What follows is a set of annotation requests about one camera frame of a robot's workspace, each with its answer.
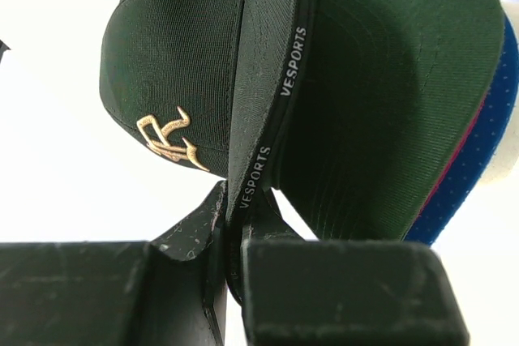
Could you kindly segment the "blue baseball cap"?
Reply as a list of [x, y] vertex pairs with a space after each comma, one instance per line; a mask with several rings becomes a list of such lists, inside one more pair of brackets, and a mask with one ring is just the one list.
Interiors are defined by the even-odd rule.
[[482, 150], [483, 141], [475, 130], [477, 125], [478, 121], [431, 201], [425, 210], [418, 214], [405, 236], [406, 241], [432, 245], [478, 183], [482, 176], [485, 156]]

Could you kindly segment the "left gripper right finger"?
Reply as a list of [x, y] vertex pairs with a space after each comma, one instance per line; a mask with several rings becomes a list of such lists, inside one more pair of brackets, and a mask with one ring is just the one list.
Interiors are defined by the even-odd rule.
[[440, 259], [396, 241], [305, 241], [259, 196], [243, 229], [250, 345], [467, 345]]

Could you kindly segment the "black baseball cap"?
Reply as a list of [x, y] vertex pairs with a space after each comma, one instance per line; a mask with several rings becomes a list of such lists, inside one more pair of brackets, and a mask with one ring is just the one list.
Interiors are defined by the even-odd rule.
[[277, 184], [313, 0], [120, 0], [103, 36], [108, 114], [161, 158], [225, 179], [225, 262], [242, 300], [242, 227]]

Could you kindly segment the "dark green baseball cap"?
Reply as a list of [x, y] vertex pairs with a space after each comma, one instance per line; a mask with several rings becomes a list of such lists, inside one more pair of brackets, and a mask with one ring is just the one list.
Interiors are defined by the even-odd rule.
[[500, 0], [317, 0], [280, 188], [320, 239], [402, 239], [487, 94]]

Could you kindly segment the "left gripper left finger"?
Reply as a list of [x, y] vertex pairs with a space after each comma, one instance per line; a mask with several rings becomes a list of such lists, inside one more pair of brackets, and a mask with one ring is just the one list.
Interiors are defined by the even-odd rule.
[[225, 182], [153, 241], [1, 246], [4, 345], [221, 345]]

